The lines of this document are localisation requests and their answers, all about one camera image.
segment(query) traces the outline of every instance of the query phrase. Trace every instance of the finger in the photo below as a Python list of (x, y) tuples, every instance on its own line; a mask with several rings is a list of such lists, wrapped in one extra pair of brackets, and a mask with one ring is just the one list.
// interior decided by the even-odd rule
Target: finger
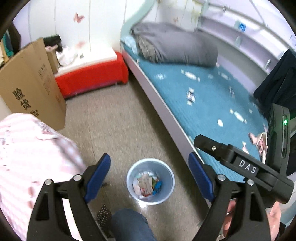
[(274, 219), (281, 219), (281, 208), (279, 206), (279, 202), (274, 203), (269, 215)]
[(232, 221), (232, 217), (233, 217), (233, 213), (228, 214), (225, 219), (224, 219), (224, 223), (223, 223), (223, 229), (224, 230), (228, 230), (230, 228), (230, 224)]
[(234, 211), (236, 203), (237, 203), (236, 199), (230, 200), (227, 208), (227, 213)]
[(281, 209), (278, 202), (275, 202), (270, 213), (267, 215), (271, 240), (274, 241), (279, 233), (279, 224), (281, 219)]
[(227, 234), (228, 234), (228, 230), (223, 230), (223, 236), (227, 237)]

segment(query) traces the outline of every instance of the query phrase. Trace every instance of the blue jeans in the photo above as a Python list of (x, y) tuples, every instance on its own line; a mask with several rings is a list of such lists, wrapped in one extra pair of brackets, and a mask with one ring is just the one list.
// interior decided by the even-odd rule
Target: blue jeans
[(147, 219), (127, 208), (112, 216), (111, 231), (116, 241), (156, 241)]

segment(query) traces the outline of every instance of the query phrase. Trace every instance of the trash can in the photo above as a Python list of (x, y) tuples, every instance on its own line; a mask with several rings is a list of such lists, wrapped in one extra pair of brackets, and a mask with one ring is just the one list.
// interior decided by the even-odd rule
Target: trash can
[[(133, 189), (133, 181), (135, 177), (142, 172), (152, 172), (162, 181), (161, 188), (158, 193), (148, 197), (140, 198)], [(128, 171), (126, 184), (131, 196), (139, 203), (146, 205), (156, 205), (164, 202), (172, 194), (175, 187), (175, 177), (171, 168), (158, 159), (146, 158), (137, 161)]]

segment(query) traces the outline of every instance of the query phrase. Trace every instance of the folded blanket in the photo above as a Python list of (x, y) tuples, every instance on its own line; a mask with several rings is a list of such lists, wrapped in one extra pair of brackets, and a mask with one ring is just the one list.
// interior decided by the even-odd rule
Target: folded blanket
[(215, 67), (218, 49), (200, 32), (185, 31), (170, 23), (138, 23), (132, 28), (145, 59), (155, 63)]

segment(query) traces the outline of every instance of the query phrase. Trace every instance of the gray carpet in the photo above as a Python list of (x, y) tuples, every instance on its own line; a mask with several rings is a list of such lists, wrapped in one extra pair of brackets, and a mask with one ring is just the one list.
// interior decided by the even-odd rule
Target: gray carpet
[[(95, 164), (103, 153), (112, 158), (111, 169), (96, 200), (112, 213), (132, 208), (148, 220), (159, 241), (191, 241), (207, 206), (187, 165), (153, 106), (133, 76), (127, 85), (115, 85), (67, 101), (66, 127), (60, 131), (76, 142), (84, 161)], [(129, 195), (125, 178), (129, 168), (143, 158), (157, 158), (173, 170), (176, 185), (171, 197), (156, 206), (140, 208)]]

